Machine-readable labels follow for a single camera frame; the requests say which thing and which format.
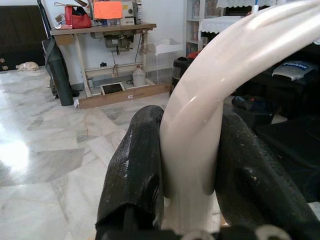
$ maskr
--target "white cat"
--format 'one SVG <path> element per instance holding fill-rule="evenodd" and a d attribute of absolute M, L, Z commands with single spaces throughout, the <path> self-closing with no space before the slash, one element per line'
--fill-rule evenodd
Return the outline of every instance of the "white cat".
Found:
<path fill-rule="evenodd" d="M 27 61 L 25 63 L 21 63 L 20 65 L 15 65 L 16 69 L 19 71 L 37 71 L 39 69 L 38 64 L 33 61 Z"/>

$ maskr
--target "white wall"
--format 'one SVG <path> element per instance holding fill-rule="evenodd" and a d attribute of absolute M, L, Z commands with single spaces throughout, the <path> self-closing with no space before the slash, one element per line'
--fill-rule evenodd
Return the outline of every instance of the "white wall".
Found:
<path fill-rule="evenodd" d="M 52 26 L 56 25 L 55 16 L 64 12 L 63 7 L 54 6 L 57 0 L 42 0 L 46 7 L 48 18 Z M 62 1 L 73 4 L 73 0 Z M 173 38 L 177 42 L 184 41 L 184 0 L 142 0 L 143 21 L 156 23 L 157 28 L 149 32 L 149 42 L 155 42 L 164 38 Z M 114 53 L 116 64 L 131 64 L 135 60 L 139 42 L 139 35 L 135 36 L 134 48 L 129 52 L 121 52 L 119 56 Z M 85 68 L 99 68 L 100 63 L 113 66 L 114 61 L 111 52 L 105 47 L 103 40 L 93 39 L 89 34 L 80 35 Z M 69 80 L 71 84 L 83 83 L 77 51 L 74 45 L 61 47 L 65 58 Z"/>
<path fill-rule="evenodd" d="M 0 6 L 37 5 L 37 0 L 0 0 Z"/>

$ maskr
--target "plastic jug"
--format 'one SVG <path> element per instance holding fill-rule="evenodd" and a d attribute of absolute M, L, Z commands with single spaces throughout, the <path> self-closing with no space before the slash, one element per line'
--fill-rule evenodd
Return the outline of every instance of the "plastic jug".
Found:
<path fill-rule="evenodd" d="M 133 86 L 135 87 L 141 87 L 147 84 L 146 73 L 141 69 L 139 65 L 136 66 L 136 70 L 133 72 L 132 78 L 133 78 Z"/>

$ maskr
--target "wooden table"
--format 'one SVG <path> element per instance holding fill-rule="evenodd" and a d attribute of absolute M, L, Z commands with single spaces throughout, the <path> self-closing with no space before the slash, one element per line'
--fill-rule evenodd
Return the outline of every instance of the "wooden table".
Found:
<path fill-rule="evenodd" d="M 94 26 L 90 28 L 81 28 L 81 29 L 64 29 L 64 30 L 51 30 L 51 35 L 54 36 L 58 45 L 67 45 L 75 43 L 79 63 L 81 67 L 81 73 L 84 83 L 85 94 L 88 98 L 91 98 L 93 95 L 90 91 L 88 85 L 88 78 L 101 76 L 101 75 L 111 75 L 114 70 L 114 66 L 100 67 L 95 69 L 86 69 L 84 64 L 84 59 L 82 55 L 82 49 L 79 42 L 79 34 L 91 34 L 91 33 L 107 33 L 107 34 L 142 34 L 143 47 L 147 48 L 148 44 L 148 31 L 151 31 L 153 28 L 156 28 L 155 23 L 142 23 L 136 25 L 115 25 L 115 26 Z M 143 51 L 143 62 L 132 63 L 132 64 L 123 64 L 117 65 L 117 72 L 133 72 L 137 65 L 143 65 L 143 69 L 147 69 L 147 49 Z"/>

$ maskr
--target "white tablecloth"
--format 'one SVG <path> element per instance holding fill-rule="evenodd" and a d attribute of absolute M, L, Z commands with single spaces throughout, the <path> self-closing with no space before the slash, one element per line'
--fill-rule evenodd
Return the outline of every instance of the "white tablecloth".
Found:
<path fill-rule="evenodd" d="M 236 7 L 247 7 L 255 5 L 255 0 L 218 0 L 217 8 L 236 8 Z M 260 6 L 271 6 L 272 0 L 259 0 Z"/>
<path fill-rule="evenodd" d="M 203 19 L 200 23 L 199 32 L 221 33 L 223 30 L 239 21 L 241 16 L 220 16 Z"/>

